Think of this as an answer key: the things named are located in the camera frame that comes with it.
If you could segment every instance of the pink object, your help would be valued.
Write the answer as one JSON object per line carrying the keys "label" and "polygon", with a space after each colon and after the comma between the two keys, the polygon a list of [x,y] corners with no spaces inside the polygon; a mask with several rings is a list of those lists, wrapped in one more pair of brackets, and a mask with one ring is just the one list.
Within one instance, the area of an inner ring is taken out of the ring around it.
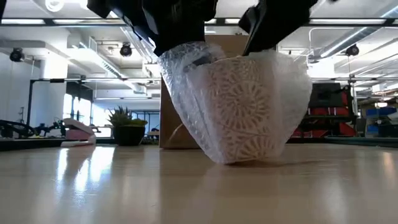
{"label": "pink object", "polygon": [[63,123],[69,128],[66,134],[68,140],[87,140],[94,135],[91,127],[74,119],[66,118]]}
{"label": "pink object", "polygon": [[91,134],[79,129],[72,129],[67,131],[66,138],[68,140],[87,140]]}

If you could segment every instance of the ceiling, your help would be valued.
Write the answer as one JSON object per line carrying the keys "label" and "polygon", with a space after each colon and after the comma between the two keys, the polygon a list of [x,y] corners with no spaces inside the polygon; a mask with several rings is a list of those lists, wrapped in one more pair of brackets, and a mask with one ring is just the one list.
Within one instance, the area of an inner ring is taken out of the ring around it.
{"label": "ceiling", "polygon": [[[50,12],[46,9],[45,0],[9,0],[6,6],[4,17],[69,17],[69,18],[84,18],[97,17],[91,11],[83,9],[79,4],[80,0],[66,0],[64,7],[58,12]],[[252,5],[255,5],[257,0],[219,0],[217,6],[216,17],[241,17],[245,10]],[[339,0],[337,3],[331,4],[326,0],[319,0],[318,4],[312,9],[311,17],[380,17],[388,9],[397,6],[396,0]],[[99,51],[106,56],[106,58],[117,65],[119,68],[141,68],[142,58],[138,51],[133,49],[131,57],[122,57],[119,50],[123,42],[128,42],[128,38],[124,35],[118,27],[90,27],[90,28],[76,28],[83,35],[90,36],[98,43]],[[242,32],[238,27],[209,27],[210,32],[215,34],[233,35]],[[330,45],[335,40],[352,32],[353,28],[345,27],[341,29],[313,29],[313,27],[301,27],[294,33],[286,37],[279,43],[279,51],[288,54],[290,51],[295,55],[295,59],[299,62],[306,62],[306,55],[308,55],[309,48],[321,49]],[[33,32],[32,35],[42,35],[43,32]],[[0,36],[11,38],[8,32],[0,31]],[[57,35],[42,35],[43,39],[48,39],[50,36],[57,38]],[[325,60],[334,68],[335,77],[347,77],[350,71],[360,70],[371,65],[378,60],[383,60],[387,56],[394,55],[393,49],[398,49],[398,45],[392,44],[385,49],[374,53],[368,53],[376,49],[382,44],[385,44],[392,39],[398,37],[398,29],[380,29],[374,34],[364,38],[358,42],[360,49],[359,56],[350,60],[350,65],[347,64],[348,58],[346,56],[335,55],[332,58]],[[384,62],[394,62],[396,58],[392,57]],[[317,71],[322,71],[322,66],[318,65]],[[99,73],[98,67],[92,68],[93,72]],[[396,72],[398,65],[391,63],[379,70],[363,74],[364,77],[379,77],[385,75],[386,77],[398,76]],[[70,73],[78,73],[79,69],[70,66]],[[328,72],[318,72],[317,76],[322,77]],[[360,83],[363,87],[370,87],[377,82]],[[124,89],[123,84],[100,84],[97,87],[103,89]]]}

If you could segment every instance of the table surface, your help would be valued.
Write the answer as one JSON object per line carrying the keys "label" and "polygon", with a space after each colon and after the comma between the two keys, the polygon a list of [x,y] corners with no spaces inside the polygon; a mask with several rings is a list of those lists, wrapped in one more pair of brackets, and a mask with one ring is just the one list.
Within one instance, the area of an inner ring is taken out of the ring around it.
{"label": "table surface", "polygon": [[288,145],[222,166],[199,150],[0,152],[1,223],[397,223],[398,151]]}

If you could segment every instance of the ceiling light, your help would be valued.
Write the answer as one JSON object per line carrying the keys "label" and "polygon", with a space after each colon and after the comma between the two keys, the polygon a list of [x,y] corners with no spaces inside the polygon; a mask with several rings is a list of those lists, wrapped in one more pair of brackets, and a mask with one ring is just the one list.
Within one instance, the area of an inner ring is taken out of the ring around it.
{"label": "ceiling light", "polygon": [[207,27],[205,27],[205,34],[215,34],[215,30],[208,30]]}
{"label": "ceiling light", "polygon": [[112,18],[119,18],[119,16],[116,15],[116,13],[114,13],[113,11],[111,11],[111,12],[109,13],[109,16],[112,17]]}
{"label": "ceiling light", "polygon": [[386,17],[386,16],[388,16],[390,13],[394,12],[394,11],[397,10],[397,9],[398,9],[398,6],[392,8],[390,11],[384,13],[381,17]]}
{"label": "ceiling light", "polygon": [[65,5],[65,0],[45,0],[45,7],[50,12],[58,12]]}
{"label": "ceiling light", "polygon": [[113,82],[113,80],[120,80],[119,78],[87,78],[86,82]]}
{"label": "ceiling light", "polygon": [[209,21],[205,22],[205,24],[215,24],[216,21],[216,19],[210,19]]}
{"label": "ceiling light", "polygon": [[75,24],[83,22],[83,19],[54,19],[53,22],[56,24]]}
{"label": "ceiling light", "polygon": [[310,24],[383,24],[385,19],[311,19]]}
{"label": "ceiling light", "polygon": [[382,107],[388,106],[388,103],[379,102],[379,103],[375,103],[374,106],[377,107],[377,108],[382,108]]}
{"label": "ceiling light", "polygon": [[121,100],[120,97],[102,97],[102,98],[94,98],[94,100]]}
{"label": "ceiling light", "polygon": [[45,24],[45,22],[42,19],[2,19],[1,24],[34,25],[34,24]]}
{"label": "ceiling light", "polygon": [[226,24],[238,24],[240,19],[225,19]]}
{"label": "ceiling light", "polygon": [[124,97],[124,100],[160,100],[159,97]]}
{"label": "ceiling light", "polygon": [[88,0],[80,0],[79,4],[82,9],[88,10],[87,8]]}
{"label": "ceiling light", "polygon": [[79,42],[79,44],[80,44],[82,47],[84,47],[85,49],[88,49],[88,47],[87,47],[85,44],[83,44],[82,42]]}

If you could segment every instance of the floral pattern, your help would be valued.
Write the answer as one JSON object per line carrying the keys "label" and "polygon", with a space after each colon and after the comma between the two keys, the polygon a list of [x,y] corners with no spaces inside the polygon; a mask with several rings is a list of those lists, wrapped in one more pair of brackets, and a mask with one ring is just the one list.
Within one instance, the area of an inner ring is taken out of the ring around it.
{"label": "floral pattern", "polygon": [[276,52],[224,58],[219,47],[195,42],[169,50],[160,64],[183,124],[222,164],[278,156],[312,90],[305,71]]}

